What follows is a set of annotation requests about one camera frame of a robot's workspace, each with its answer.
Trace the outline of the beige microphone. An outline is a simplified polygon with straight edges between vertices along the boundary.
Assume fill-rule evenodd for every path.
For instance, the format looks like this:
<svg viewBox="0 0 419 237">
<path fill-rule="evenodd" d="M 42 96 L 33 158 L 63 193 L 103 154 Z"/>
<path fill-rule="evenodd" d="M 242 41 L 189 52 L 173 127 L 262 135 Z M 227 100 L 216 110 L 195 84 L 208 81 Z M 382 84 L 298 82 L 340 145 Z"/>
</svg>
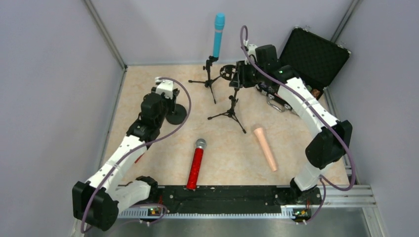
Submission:
<svg viewBox="0 0 419 237">
<path fill-rule="evenodd" d="M 259 144 L 262 148 L 262 151 L 264 153 L 264 156 L 267 160 L 267 163 L 268 163 L 271 171 L 276 172 L 278 170 L 278 166 L 276 164 L 276 160 L 275 160 L 274 155 L 271 151 L 269 143 L 266 139 L 264 129 L 262 127 L 258 127 L 253 131 L 253 133 L 256 136 L 256 138 L 257 138 L 257 140 L 258 140 L 258 142 L 259 142 Z"/>
</svg>

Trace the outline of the black round-base mic stand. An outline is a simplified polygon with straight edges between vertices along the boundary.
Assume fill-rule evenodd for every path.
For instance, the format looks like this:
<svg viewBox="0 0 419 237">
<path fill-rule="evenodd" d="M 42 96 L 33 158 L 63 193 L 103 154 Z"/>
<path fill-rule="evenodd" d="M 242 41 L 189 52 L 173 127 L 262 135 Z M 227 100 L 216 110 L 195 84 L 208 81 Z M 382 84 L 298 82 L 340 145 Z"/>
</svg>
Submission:
<svg viewBox="0 0 419 237">
<path fill-rule="evenodd" d="M 166 120 L 172 125 L 182 124 L 187 116 L 186 108 L 183 105 L 175 104 L 174 112 L 166 115 Z"/>
</svg>

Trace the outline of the black tripod stand with basket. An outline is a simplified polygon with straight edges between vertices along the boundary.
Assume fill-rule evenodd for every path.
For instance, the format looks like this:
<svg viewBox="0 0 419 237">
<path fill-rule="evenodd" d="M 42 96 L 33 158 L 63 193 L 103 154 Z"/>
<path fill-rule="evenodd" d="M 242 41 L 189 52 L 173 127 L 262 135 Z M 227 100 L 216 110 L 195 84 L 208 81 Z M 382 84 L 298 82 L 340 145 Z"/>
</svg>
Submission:
<svg viewBox="0 0 419 237">
<path fill-rule="evenodd" d="M 227 79 L 227 80 L 230 81 L 231 78 L 232 78 L 232 74 L 235 70 L 236 70 L 236 66 L 225 65 L 225 66 L 221 67 L 220 75 L 221 75 L 222 78 Z M 240 88 L 234 88 L 234 94 L 230 95 L 228 97 L 228 99 L 230 100 L 230 108 L 227 111 L 225 111 L 223 113 L 220 113 L 218 115 L 215 115 L 215 116 L 208 117 L 207 119 L 211 120 L 211 119 L 219 117 L 219 116 L 226 116 L 228 118 L 233 119 L 235 122 L 237 122 L 239 124 L 240 128 L 242 129 L 242 132 L 244 134 L 246 134 L 247 133 L 246 130 L 244 129 L 244 127 L 242 126 L 242 124 L 238 120 L 238 118 L 236 116 L 236 113 L 235 113 L 235 107 L 236 107 L 236 105 L 239 101 L 239 99 L 237 98 L 237 93 L 238 93 L 239 90 L 240 90 Z"/>
</svg>

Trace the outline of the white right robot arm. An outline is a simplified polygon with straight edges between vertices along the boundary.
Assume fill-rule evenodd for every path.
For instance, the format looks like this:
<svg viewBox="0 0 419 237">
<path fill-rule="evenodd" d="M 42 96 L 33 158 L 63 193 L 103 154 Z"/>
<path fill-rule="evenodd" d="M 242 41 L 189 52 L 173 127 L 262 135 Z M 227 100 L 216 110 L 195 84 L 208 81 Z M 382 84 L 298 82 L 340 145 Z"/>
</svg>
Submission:
<svg viewBox="0 0 419 237">
<path fill-rule="evenodd" d="M 233 77 L 238 86 L 277 84 L 276 94 L 305 122 L 313 137 L 305 149 L 307 163 L 290 182 L 290 192 L 294 198 L 299 198 L 310 193 L 325 171 L 349 153 L 352 125 L 347 120 L 339 121 L 325 110 L 290 65 L 282 66 L 276 57 L 264 56 L 264 53 L 276 53 L 273 45 L 242 45 L 241 50 L 246 58 L 236 63 Z"/>
</svg>

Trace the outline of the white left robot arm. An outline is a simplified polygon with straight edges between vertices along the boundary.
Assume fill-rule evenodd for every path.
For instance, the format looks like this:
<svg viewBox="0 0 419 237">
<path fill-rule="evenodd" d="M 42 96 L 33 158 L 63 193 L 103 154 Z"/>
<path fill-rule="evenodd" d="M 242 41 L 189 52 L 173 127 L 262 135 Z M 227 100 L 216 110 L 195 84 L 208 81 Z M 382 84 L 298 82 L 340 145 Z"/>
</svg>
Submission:
<svg viewBox="0 0 419 237">
<path fill-rule="evenodd" d="M 118 215 L 139 201 L 149 198 L 157 183 L 141 176 L 118 186 L 127 171 L 156 142 L 164 120 L 180 112 L 178 124 L 184 122 L 186 109 L 176 103 L 179 90 L 157 89 L 143 98 L 141 111 L 129 127 L 119 147 L 105 164 L 85 182 L 72 188 L 73 216 L 103 231 L 110 229 Z"/>
</svg>

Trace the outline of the small black tripod mic stand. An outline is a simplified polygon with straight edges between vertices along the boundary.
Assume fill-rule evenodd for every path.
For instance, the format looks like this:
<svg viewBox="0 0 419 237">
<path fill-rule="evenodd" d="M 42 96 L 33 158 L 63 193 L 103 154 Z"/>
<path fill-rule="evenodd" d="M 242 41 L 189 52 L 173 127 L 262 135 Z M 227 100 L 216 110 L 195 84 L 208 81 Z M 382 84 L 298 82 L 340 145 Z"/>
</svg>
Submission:
<svg viewBox="0 0 419 237">
<path fill-rule="evenodd" d="M 209 88 L 213 97 L 213 102 L 214 104 L 216 104 L 216 98 L 215 98 L 215 94 L 213 92 L 212 89 L 212 84 L 217 81 L 219 78 L 221 78 L 221 75 L 212 78 L 211 77 L 211 67 L 213 65 L 214 62 L 218 61 L 218 57 L 214 57 L 214 56 L 209 56 L 208 59 L 206 60 L 205 65 L 203 65 L 203 71 L 206 71 L 207 74 L 207 79 L 205 81 L 197 81 L 197 80 L 188 80 L 189 83 L 202 83 L 205 88 Z"/>
</svg>

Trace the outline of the red glitter microphone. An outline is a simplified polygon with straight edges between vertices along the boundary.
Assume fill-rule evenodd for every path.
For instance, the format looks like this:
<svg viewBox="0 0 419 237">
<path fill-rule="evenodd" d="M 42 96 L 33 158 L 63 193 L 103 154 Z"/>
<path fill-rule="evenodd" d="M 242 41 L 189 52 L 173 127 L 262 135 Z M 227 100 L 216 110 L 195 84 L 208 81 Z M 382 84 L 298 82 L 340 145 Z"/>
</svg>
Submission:
<svg viewBox="0 0 419 237">
<path fill-rule="evenodd" d="M 186 189 L 195 190 L 197 188 L 197 180 L 199 177 L 200 167 L 203 159 L 204 150 L 207 147 L 205 139 L 200 138 L 196 141 L 196 148 L 192 159 Z"/>
</svg>

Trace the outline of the blue microphone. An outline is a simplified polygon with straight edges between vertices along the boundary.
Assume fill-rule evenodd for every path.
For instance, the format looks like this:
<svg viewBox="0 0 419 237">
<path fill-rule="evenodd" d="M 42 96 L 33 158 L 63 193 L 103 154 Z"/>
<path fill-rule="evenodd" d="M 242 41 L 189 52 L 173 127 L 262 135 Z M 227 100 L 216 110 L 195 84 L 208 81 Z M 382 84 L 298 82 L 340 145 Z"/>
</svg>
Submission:
<svg viewBox="0 0 419 237">
<path fill-rule="evenodd" d="M 214 19 L 214 40 L 212 56 L 218 58 L 221 49 L 222 33 L 225 26 L 225 14 L 217 13 Z"/>
</svg>

